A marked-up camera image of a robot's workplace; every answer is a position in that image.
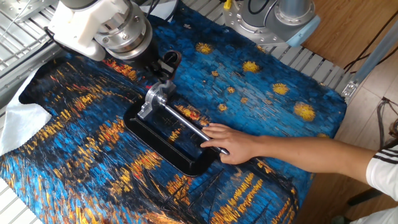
white cloth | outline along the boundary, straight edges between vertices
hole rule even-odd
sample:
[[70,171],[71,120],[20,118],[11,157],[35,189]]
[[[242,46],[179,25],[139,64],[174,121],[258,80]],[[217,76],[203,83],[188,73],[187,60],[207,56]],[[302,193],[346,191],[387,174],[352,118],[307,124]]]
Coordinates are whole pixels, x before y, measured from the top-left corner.
[[[398,147],[383,149],[369,162],[366,180],[371,187],[391,196],[398,201]],[[398,207],[373,213],[351,224],[396,224]]]
[[37,104],[23,105],[19,102],[19,95],[35,76],[34,70],[18,89],[6,108],[6,120],[0,136],[0,156],[12,151],[36,134],[47,122],[51,115]]

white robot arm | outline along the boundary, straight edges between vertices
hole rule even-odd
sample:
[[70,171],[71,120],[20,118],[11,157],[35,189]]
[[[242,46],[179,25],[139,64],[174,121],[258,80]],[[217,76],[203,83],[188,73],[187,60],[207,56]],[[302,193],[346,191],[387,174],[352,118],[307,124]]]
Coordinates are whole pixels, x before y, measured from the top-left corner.
[[49,30],[54,40],[93,60],[104,59],[105,48],[113,57],[143,67],[161,80],[171,78],[176,69],[159,57],[149,21],[130,0],[61,0]]

blue fabric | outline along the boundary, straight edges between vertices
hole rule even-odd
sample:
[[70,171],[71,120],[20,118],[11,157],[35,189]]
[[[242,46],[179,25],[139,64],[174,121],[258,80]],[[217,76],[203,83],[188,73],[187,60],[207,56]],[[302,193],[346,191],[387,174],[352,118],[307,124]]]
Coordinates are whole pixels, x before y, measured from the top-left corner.
[[[161,54],[182,53],[172,102],[192,122],[255,135],[333,137],[346,104],[333,90],[183,4],[150,17]],[[191,178],[125,129],[125,111],[155,82],[108,58],[68,55],[42,67],[20,100],[52,119],[0,158],[0,177],[45,223],[292,223],[312,174],[272,158],[215,161]],[[165,138],[197,156],[198,138],[164,111]]]

metal bracket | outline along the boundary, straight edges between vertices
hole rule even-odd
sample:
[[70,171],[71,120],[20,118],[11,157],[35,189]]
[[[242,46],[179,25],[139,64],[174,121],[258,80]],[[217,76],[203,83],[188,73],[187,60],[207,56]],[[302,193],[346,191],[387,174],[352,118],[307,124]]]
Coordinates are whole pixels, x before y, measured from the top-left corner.
[[341,96],[345,98],[347,104],[351,100],[351,97],[354,95],[356,89],[358,89],[358,86],[359,85],[354,83],[354,81],[349,81],[349,83],[346,85],[346,88],[344,88]]
[[242,19],[241,3],[232,2],[230,9],[223,11],[225,25],[234,29],[239,34],[251,39],[257,45],[262,47],[274,47],[287,45],[281,38],[276,36],[266,27],[253,27]]

white sleeve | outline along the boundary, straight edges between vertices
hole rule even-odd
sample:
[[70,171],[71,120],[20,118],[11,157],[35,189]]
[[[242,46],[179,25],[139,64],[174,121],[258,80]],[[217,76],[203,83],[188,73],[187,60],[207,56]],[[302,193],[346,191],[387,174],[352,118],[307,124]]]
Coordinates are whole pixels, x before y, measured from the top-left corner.
[[398,201],[398,147],[374,155],[366,169],[366,180],[371,187]]

